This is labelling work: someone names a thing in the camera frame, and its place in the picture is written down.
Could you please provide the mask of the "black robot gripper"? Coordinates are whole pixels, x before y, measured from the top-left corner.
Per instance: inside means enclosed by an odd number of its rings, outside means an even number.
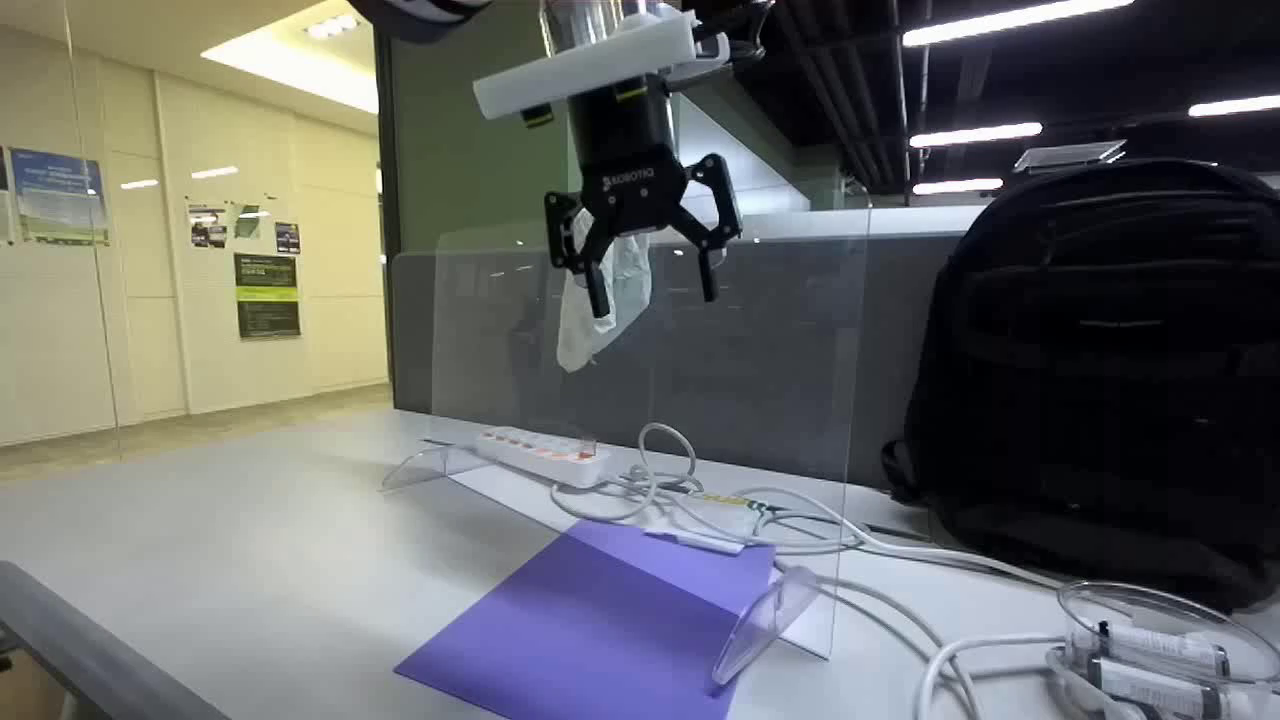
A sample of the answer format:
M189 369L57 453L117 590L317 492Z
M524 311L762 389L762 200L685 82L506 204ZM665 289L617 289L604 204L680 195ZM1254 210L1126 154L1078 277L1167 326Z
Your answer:
M721 151L680 164L666 91L656 75L572 98L580 195L548 192L548 259L587 289L595 320L613 311L604 251L617 234L675 229L697 249L703 298L721 294L716 254L740 234L735 186Z

